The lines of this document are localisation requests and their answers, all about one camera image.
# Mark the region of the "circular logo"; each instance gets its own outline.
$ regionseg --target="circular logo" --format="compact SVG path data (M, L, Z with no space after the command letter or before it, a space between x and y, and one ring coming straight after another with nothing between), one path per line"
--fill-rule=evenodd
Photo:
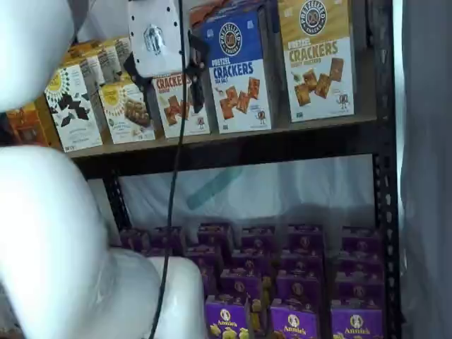
M224 321L229 321L231 319L231 313L229 313L229 311L226 309L222 309L220 311L220 316Z
M242 32L234 23L226 23L220 30L220 46L224 53L233 57L242 48Z
M289 318L287 319L291 327L298 327L299 326L299 319L294 314L290 314Z
M299 12L299 24L307 35L319 34L326 23L326 8L320 0L308 0Z
M361 316L354 315L350 318L350 325L353 328L361 328L364 325L364 320L362 320Z

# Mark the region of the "yellow cracker box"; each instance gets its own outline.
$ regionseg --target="yellow cracker box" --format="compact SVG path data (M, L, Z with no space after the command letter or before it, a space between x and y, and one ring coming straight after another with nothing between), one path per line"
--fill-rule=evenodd
M86 59L66 62L44 93L65 152L102 145L107 139L107 122Z
M100 90L113 143L155 140L154 123L143 93L132 81L110 83Z
M278 2L292 122L354 113L349 2Z

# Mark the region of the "shelf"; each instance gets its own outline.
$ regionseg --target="shelf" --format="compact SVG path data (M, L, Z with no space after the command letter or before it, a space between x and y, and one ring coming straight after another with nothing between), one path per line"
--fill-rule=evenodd
M370 53L357 59L357 88L362 92L355 96L355 115L291 124L287 104L281 105L276 127L270 131L184 137L180 170L374 153L377 147L374 65ZM105 176L112 168L121 176L170 172L176 149L177 138L161 137L155 141L87 148L68 156L87 179L93 179Z

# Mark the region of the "blue cracker box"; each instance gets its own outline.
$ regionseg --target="blue cracker box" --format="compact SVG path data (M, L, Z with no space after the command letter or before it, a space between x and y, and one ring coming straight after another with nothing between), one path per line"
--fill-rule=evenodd
M220 12L200 29L210 46L205 87L212 89L220 133L271 129L279 92L265 2Z

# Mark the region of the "pretzel crackers box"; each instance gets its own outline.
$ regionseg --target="pretzel crackers box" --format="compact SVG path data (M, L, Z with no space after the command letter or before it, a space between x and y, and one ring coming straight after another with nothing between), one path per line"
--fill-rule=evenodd
M44 93L65 152L102 145L108 138L102 104L86 59L67 61Z
M163 129L167 138L176 138L179 136L182 119L185 119L185 136L210 133L206 107L202 106L199 112L195 111L191 95L191 80L188 77L186 79L187 103L185 113L183 113L183 81L182 73L170 74L153 79Z
M271 129L278 92L264 1L209 18L201 34L220 133Z
M106 84L99 94L113 143L155 140L143 93L132 81Z
M278 2L292 122L354 112L349 2Z

